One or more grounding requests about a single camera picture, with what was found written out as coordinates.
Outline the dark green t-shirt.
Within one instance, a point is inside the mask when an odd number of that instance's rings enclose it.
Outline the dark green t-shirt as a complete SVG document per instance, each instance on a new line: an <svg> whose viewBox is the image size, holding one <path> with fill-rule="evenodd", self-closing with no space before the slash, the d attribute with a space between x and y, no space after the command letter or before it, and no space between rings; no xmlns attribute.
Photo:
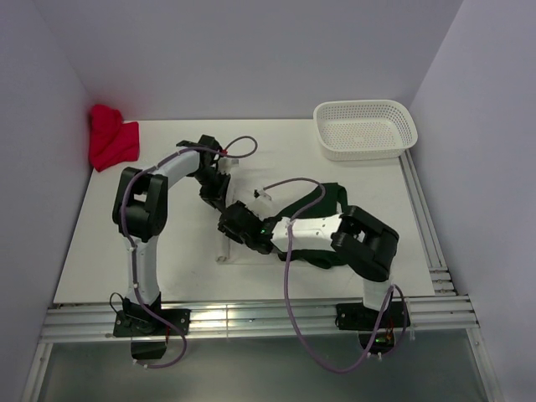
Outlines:
<svg viewBox="0 0 536 402"><path fill-rule="evenodd" d="M332 247L332 235L348 209L348 195L339 183L323 183L286 206L276 216L271 243L281 260L301 260L321 269L345 263Z"/></svg>

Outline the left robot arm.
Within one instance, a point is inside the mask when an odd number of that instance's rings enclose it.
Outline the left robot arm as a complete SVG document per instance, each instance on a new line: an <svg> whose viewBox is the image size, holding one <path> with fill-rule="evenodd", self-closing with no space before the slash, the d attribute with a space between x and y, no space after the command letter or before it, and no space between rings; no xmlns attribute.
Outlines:
<svg viewBox="0 0 536 402"><path fill-rule="evenodd" d="M168 192L183 178L195 178L200 198L219 212L226 206L230 175L219 170L224 149L214 137L181 141L171 155L144 170L127 167L120 176L112 220L126 239L129 288L126 299L138 305L133 325L154 334L163 324L157 309L161 292L157 283L157 242L168 220Z"/></svg>

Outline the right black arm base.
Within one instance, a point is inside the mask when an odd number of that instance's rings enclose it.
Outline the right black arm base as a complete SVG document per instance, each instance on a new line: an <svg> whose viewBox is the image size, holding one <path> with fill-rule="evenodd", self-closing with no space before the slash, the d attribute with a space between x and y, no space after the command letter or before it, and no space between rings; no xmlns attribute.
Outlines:
<svg viewBox="0 0 536 402"><path fill-rule="evenodd" d="M366 348L378 313L365 307L362 302L339 303L336 305L336 313L337 328L341 331L357 331L361 347ZM389 301L369 352L379 355L391 351L396 345L394 330L409 328L410 324L407 306L402 301Z"/></svg>

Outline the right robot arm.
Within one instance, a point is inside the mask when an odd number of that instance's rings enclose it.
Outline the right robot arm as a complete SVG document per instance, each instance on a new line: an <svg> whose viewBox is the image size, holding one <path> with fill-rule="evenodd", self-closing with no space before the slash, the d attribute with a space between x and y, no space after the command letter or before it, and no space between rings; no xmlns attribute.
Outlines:
<svg viewBox="0 0 536 402"><path fill-rule="evenodd" d="M306 253L330 253L363 279L363 319L378 327L392 313L388 291L399 234L357 206L321 218L261 219L236 202L220 216L218 230L262 255L301 259Z"/></svg>

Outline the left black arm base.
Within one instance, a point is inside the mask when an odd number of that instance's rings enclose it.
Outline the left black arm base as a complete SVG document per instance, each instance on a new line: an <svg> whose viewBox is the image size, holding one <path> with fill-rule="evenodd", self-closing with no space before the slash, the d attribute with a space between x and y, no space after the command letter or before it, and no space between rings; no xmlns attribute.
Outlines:
<svg viewBox="0 0 536 402"><path fill-rule="evenodd" d="M131 356L136 360L156 361L168 348L172 335L187 335L191 311L185 308L162 309L161 297L147 306L155 318L140 305L114 292L109 300L116 314L112 336L131 339Z"/></svg>

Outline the white printed t-shirt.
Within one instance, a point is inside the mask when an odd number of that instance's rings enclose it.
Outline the white printed t-shirt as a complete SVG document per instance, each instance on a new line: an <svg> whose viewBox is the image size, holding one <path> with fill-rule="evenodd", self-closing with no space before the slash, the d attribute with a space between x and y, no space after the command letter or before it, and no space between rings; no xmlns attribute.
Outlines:
<svg viewBox="0 0 536 402"><path fill-rule="evenodd" d="M221 213L218 231L235 243L245 245L262 255L286 258L286 252L271 242L274 228L284 217L291 217L301 205L288 204L278 214L273 212L271 196L264 189L255 189L253 199L244 203L235 198L235 182L230 169L219 170L215 185L214 207Z"/></svg>

